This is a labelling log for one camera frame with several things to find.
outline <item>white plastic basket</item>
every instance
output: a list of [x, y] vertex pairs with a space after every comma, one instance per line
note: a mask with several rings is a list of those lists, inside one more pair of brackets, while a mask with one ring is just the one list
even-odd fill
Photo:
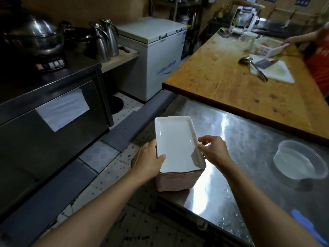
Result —
[[281, 45], [282, 41], [274, 40], [268, 37], [256, 39], [250, 48], [250, 51], [255, 55], [271, 57], [282, 52], [289, 44]]

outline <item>person's left hand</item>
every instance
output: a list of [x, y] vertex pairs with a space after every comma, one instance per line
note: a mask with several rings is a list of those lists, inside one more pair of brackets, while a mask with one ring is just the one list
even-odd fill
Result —
[[131, 172], [144, 183], [159, 173], [162, 163], [166, 159], [165, 154], [157, 158], [155, 150], [156, 143], [156, 139], [150, 143], [145, 143], [131, 161]]

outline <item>freezer lid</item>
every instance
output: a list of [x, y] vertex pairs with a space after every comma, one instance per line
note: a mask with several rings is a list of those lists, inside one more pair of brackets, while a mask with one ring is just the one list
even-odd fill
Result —
[[162, 38], [187, 29], [185, 24], [171, 20], [143, 17], [124, 25], [117, 26], [119, 35], [150, 44]]

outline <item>blue cloth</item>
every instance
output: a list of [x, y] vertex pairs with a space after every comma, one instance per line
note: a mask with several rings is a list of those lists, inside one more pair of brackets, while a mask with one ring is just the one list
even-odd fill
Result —
[[298, 210], [292, 210], [290, 212], [290, 215], [297, 220], [298, 223], [300, 223], [305, 229], [307, 229], [308, 232], [311, 233], [311, 235], [323, 246], [329, 246], [328, 243], [319, 235], [319, 233], [316, 232], [314, 229], [314, 225], [310, 220], [308, 220], [306, 217], [304, 217]]

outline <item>beige wall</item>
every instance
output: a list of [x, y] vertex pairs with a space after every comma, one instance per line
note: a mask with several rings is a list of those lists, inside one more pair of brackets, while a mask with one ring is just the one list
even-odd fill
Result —
[[[206, 8], [202, 20], [201, 31], [207, 26], [207, 22], [212, 18], [214, 12], [218, 10], [223, 4], [224, 7], [226, 7], [229, 1], [230, 0], [216, 0], [211, 7]], [[307, 13], [307, 14], [314, 14], [321, 12], [323, 7], [327, 4], [328, 1], [329, 0], [311, 0], [310, 4], [306, 8], [299, 7], [298, 12]], [[269, 12], [273, 10], [275, 5], [281, 9], [293, 11], [295, 9], [294, 4], [296, 0], [277, 0], [276, 3], [269, 3], [269, 2], [265, 2], [264, 0], [258, 0], [257, 2], [265, 5], [265, 8], [261, 12], [261, 17], [267, 17]], [[285, 21], [289, 19], [289, 14], [274, 13], [273, 16], [271, 16], [271, 19]], [[293, 17], [292, 21], [302, 24], [303, 22], [305, 22], [306, 19], [307, 19], [306, 16], [296, 15]]]
[[114, 24], [148, 16], [148, 0], [22, 0], [27, 8], [47, 13], [56, 22], [68, 20], [87, 27], [90, 21], [109, 18]]

